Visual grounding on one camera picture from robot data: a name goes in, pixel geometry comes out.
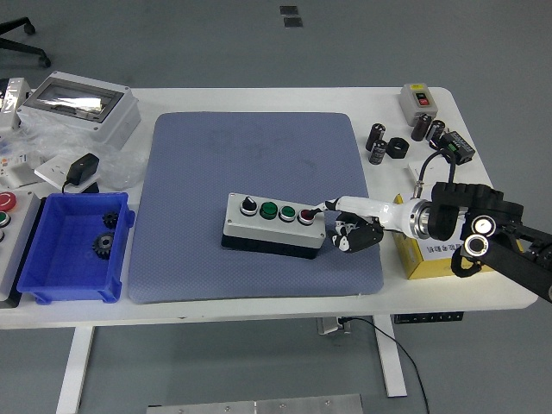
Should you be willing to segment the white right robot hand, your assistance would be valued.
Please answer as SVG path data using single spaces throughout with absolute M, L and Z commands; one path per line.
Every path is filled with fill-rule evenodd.
M 299 217 L 311 220 L 319 212 L 340 211 L 335 230 L 328 233 L 328 238 L 340 251 L 356 253 L 379 243 L 385 230 L 413 237 L 412 208 L 412 203 L 393 204 L 371 198 L 342 196 L 301 212 Z

